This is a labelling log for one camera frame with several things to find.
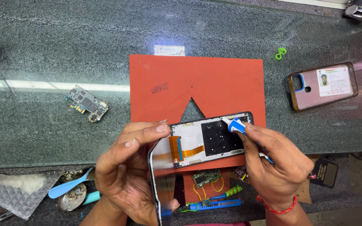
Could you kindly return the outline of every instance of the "bubble wrap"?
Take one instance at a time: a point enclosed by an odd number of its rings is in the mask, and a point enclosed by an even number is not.
[[[7,176],[0,174],[0,206],[27,220],[63,172]]]

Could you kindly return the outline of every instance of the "circuit board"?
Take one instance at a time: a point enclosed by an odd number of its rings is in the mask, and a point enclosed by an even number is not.
[[[200,188],[222,176],[220,169],[208,169],[197,171],[192,175],[196,188]]]
[[[65,97],[65,100],[72,99],[74,102],[71,107],[80,113],[89,111],[91,114],[88,119],[91,122],[100,121],[104,113],[107,112],[108,106],[106,102],[96,99],[82,87],[75,85],[74,88]]]

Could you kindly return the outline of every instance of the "gray granite countertop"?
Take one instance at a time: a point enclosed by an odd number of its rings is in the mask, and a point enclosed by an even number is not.
[[[14,0],[0,1],[0,168],[95,163],[130,119],[129,92],[89,90],[110,106],[89,123],[64,100],[67,84],[127,86],[129,54],[153,54],[154,45],[263,59],[269,128],[304,153],[362,151],[360,22],[204,0]],[[278,47],[287,49],[282,60]],[[287,75],[346,61],[358,97],[292,109]]]

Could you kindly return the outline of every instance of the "phone case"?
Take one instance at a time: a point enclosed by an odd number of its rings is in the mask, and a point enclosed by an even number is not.
[[[302,88],[295,90],[293,77],[299,76]],[[295,110],[305,110],[358,95],[353,64],[350,62],[312,68],[288,76]]]

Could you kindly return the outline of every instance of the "yellow rubber band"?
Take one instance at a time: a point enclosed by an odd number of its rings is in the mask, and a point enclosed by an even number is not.
[[[203,201],[203,199],[201,198],[201,196],[199,195],[199,193],[195,190],[195,184],[192,186],[192,189],[193,189],[194,192],[198,195],[199,200]],[[204,191],[204,195],[205,195],[205,198],[204,198],[204,199],[206,199],[206,193],[205,193],[204,187],[202,187],[202,190]]]
[[[221,192],[221,191],[223,190],[223,188],[224,188],[224,179],[223,179],[223,177],[221,177],[221,178],[222,178],[223,184],[222,184],[222,188],[220,188],[220,190],[216,190],[216,189],[213,187],[213,183],[216,183],[216,182],[219,180],[219,178],[217,178],[215,181],[212,181],[212,188],[213,188],[213,190],[214,190],[215,192]]]

